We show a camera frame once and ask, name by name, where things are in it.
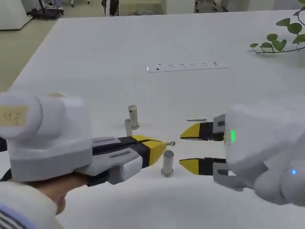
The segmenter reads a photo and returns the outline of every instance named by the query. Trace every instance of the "white table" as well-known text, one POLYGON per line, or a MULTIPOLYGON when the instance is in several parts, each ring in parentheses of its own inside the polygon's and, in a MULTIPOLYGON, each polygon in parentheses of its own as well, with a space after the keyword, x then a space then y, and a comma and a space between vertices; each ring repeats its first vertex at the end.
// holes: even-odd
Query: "white table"
MULTIPOLYGON (((178 159, 223 157, 216 142, 179 140, 187 118, 212 118, 236 102, 303 93, 305 53, 259 56, 249 44, 294 11, 60 19, 11 90, 83 97, 95 136, 124 136, 127 107, 138 106, 144 134, 176 141, 174 176, 161 160, 128 182, 82 187, 59 216, 66 228, 302 229, 305 209, 269 204, 251 190, 234 192, 194 176, 178 159), (147 73, 152 63, 218 60, 229 69, 147 73)), ((1 172, 8 157, 1 154, 1 172)))

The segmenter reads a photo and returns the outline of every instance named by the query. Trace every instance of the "electrical outlet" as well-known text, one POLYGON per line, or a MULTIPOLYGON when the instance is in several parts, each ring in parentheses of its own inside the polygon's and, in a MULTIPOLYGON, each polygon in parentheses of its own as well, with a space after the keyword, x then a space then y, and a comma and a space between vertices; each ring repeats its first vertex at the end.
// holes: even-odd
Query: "electrical outlet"
POLYGON ((149 73, 157 72, 174 72, 174 71, 189 71, 189 70, 205 70, 205 69, 221 69, 228 68, 227 64, 213 61, 213 62, 191 62, 179 64, 157 64, 146 67, 149 73))

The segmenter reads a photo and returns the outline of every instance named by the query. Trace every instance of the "small metal rod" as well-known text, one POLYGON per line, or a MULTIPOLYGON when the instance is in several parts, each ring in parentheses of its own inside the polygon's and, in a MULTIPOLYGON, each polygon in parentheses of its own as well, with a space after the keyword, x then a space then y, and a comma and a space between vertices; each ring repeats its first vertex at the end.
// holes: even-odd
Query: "small metal rod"
POLYGON ((129 119, 131 121, 132 129, 136 130, 140 127, 140 124, 138 122, 137 106, 136 105, 130 105, 128 107, 128 111, 129 111, 129 119))
POLYGON ((126 136, 130 137, 132 135, 132 123, 130 119, 125 119, 125 129, 126 129, 126 136))
POLYGON ((164 177, 171 177, 173 175, 173 156, 174 153, 171 150, 166 150, 163 153, 163 167, 161 174, 164 177))
POLYGON ((167 146, 175 146, 176 142, 172 141, 172 142, 167 142, 166 143, 167 146))
POLYGON ((188 119, 187 122, 206 122, 206 118, 203 119, 188 119))

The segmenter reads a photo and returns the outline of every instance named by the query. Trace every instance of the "sticker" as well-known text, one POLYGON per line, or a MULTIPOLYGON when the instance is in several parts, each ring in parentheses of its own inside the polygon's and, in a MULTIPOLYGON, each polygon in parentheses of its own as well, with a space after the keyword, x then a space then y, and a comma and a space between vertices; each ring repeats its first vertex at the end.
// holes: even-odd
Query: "sticker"
POLYGON ((25 126, 27 114, 27 106, 0 106, 0 127, 25 126))
POLYGON ((54 93, 50 93, 50 94, 46 94, 48 96, 51 96, 51 97, 57 97, 57 98, 64 98, 65 96, 59 92, 54 92, 54 93))

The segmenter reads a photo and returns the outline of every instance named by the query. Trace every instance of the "green light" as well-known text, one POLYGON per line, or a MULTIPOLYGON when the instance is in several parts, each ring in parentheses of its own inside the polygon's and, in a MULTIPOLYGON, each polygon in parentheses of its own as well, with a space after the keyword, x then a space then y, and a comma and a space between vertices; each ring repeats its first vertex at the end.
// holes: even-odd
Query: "green light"
POLYGON ((231 142, 235 142, 236 141, 236 133, 235 130, 231 130, 231 142))

